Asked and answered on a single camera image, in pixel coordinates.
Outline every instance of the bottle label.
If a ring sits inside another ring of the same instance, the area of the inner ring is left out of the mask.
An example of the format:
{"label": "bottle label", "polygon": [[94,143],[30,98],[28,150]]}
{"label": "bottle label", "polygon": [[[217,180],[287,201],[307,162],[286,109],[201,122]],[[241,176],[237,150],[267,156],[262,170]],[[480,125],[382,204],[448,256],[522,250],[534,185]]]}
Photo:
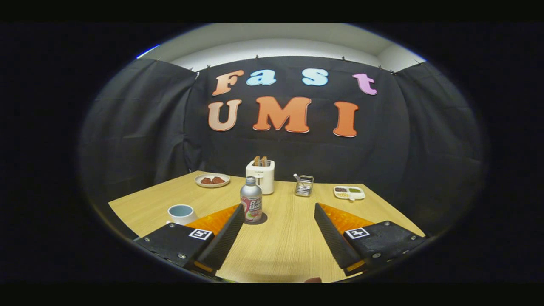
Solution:
{"label": "bottle label", "polygon": [[261,219],[263,213],[262,197],[242,197],[242,205],[244,205],[246,221],[256,222]]}

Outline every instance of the bottle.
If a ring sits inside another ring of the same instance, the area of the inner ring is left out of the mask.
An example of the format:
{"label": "bottle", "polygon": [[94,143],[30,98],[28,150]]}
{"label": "bottle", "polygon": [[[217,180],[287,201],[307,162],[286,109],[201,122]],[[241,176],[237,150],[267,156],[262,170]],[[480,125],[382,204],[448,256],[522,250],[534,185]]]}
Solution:
{"label": "bottle", "polygon": [[263,191],[255,184],[254,176],[245,178],[245,185],[240,189],[240,201],[244,205],[245,220],[257,222],[263,214]]}

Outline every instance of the divided condiment tray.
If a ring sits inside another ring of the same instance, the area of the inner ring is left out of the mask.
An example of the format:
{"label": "divided condiment tray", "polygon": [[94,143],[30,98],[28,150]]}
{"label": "divided condiment tray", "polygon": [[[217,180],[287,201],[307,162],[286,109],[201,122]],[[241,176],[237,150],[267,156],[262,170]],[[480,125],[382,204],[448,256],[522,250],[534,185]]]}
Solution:
{"label": "divided condiment tray", "polygon": [[335,196],[338,199],[345,200],[361,200],[365,198],[363,189],[354,186],[335,186],[334,187]]}

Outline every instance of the white toaster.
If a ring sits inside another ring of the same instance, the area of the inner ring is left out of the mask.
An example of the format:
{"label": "white toaster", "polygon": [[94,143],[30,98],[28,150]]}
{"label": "white toaster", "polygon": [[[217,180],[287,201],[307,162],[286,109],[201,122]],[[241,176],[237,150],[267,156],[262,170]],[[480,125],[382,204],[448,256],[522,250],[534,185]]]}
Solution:
{"label": "white toaster", "polygon": [[271,194],[274,192],[274,161],[267,161],[264,167],[253,166],[254,161],[251,161],[245,167],[245,176],[254,176],[257,179],[257,185],[262,189],[263,194]]}

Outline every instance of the mug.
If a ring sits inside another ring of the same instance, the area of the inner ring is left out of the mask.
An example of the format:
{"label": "mug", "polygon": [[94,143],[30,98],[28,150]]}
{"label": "mug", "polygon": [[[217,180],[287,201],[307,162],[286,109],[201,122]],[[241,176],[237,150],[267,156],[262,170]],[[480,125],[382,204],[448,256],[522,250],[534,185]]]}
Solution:
{"label": "mug", "polygon": [[179,225],[186,225],[198,220],[195,210],[189,205],[174,205],[168,209],[168,215],[170,215],[172,222]]}

